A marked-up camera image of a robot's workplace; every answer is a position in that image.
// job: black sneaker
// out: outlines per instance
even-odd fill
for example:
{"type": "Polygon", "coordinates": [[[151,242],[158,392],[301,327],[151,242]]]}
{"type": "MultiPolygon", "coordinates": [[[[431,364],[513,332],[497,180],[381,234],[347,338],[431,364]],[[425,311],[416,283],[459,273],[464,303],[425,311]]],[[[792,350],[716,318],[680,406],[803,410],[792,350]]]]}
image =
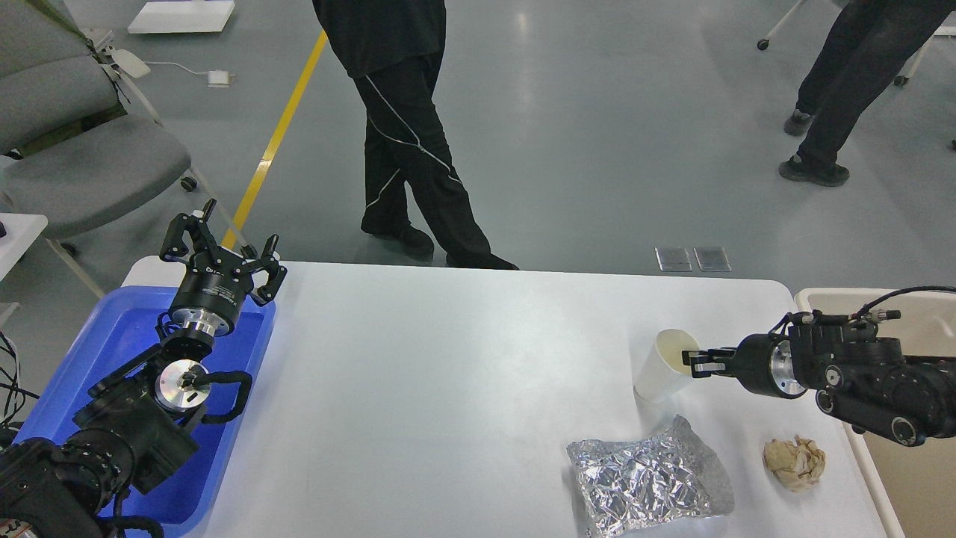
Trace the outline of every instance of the black sneaker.
{"type": "Polygon", "coordinates": [[[425,232],[408,225],[396,234],[373,234],[375,237],[396,239],[402,245],[402,250],[413,258],[430,258],[435,252],[435,243],[425,232]]]}
{"type": "Polygon", "coordinates": [[[803,136],[807,134],[807,129],[810,128],[810,123],[813,122],[813,114],[800,112],[799,108],[795,108],[790,117],[784,122],[783,132],[790,136],[803,136]]]}
{"type": "Polygon", "coordinates": [[[457,267],[459,269],[501,269],[505,271],[519,271],[518,266],[510,261],[503,260],[494,254],[489,254],[481,259],[473,259],[471,263],[465,263],[451,254],[445,255],[445,264],[448,267],[457,267]]]}
{"type": "Polygon", "coordinates": [[[838,164],[826,168],[811,168],[798,155],[780,163],[777,172],[791,181],[807,181],[822,187],[839,187],[850,179],[850,170],[838,164]]]}

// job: white desk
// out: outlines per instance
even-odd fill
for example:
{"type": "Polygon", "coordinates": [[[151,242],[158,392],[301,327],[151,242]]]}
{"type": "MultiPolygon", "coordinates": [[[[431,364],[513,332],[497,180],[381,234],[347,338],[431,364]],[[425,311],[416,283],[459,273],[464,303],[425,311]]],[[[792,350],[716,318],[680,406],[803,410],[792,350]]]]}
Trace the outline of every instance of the white desk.
{"type": "Polygon", "coordinates": [[[47,217],[42,214],[0,213],[0,222],[7,229],[7,234],[0,237],[2,280],[47,227],[47,217]]]}
{"type": "MultiPolygon", "coordinates": [[[[793,309],[779,283],[284,263],[222,489],[190,537],[577,537],[565,446],[647,437],[675,413],[719,455],[736,509],[642,538],[885,535],[841,423],[811,397],[713,378],[635,403],[632,351],[667,327],[735,346],[793,309]],[[827,452],[802,494],[761,462],[764,442],[794,434],[827,452]]],[[[146,258],[124,285],[182,273],[146,258]]]]}

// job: aluminum foil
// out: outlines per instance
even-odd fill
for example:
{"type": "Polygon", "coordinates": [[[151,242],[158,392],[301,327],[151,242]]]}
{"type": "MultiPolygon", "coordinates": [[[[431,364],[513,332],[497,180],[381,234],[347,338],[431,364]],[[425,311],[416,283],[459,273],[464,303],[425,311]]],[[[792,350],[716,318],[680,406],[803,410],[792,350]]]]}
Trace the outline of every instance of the aluminum foil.
{"type": "Polygon", "coordinates": [[[590,518],[589,535],[621,536],[683,517],[733,511],[733,490],[717,455],[677,415],[663,433],[633,442],[568,445],[590,518]]]}

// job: paper cup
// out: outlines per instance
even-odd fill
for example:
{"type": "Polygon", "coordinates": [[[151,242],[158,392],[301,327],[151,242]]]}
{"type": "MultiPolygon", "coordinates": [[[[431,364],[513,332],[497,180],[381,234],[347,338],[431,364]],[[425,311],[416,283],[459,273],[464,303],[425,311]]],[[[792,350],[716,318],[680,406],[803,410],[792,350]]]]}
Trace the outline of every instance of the paper cup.
{"type": "Polygon", "coordinates": [[[700,345],[688,332],[669,328],[658,333],[647,359],[634,361],[631,371],[634,393],[650,403],[661,403],[693,379],[684,366],[681,351],[697,350],[700,345]]]}

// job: gray floor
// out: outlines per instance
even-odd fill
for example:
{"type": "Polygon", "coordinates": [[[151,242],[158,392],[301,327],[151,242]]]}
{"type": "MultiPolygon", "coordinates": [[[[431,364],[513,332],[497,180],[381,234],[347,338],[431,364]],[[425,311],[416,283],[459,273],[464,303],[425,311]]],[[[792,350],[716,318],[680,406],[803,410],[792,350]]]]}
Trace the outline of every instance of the gray floor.
{"type": "MultiPolygon", "coordinates": [[[[318,36],[311,4],[238,0],[221,34],[129,35],[142,0],[66,3],[81,26],[114,29],[118,48],[143,59],[237,74],[229,89],[168,66],[140,81],[235,209],[318,36]]],[[[716,245],[733,272],[685,275],[778,280],[793,292],[953,283],[953,40],[935,39],[917,76],[863,116],[840,153],[853,176],[827,190],[782,180],[776,166],[798,144],[781,125],[837,15],[829,1],[808,3],[763,53],[754,44],[791,0],[446,3],[436,102],[503,258],[533,271],[657,275],[656,246],[716,245]]],[[[250,214],[250,239],[279,234],[285,259],[416,263],[359,230],[363,118],[326,49],[250,214]]],[[[77,237],[80,262],[116,287],[158,250],[176,213],[203,201],[170,189],[77,237]]],[[[23,308],[4,330],[27,387],[41,391],[95,300],[37,244],[0,286],[0,302],[11,301],[23,308]]]]}

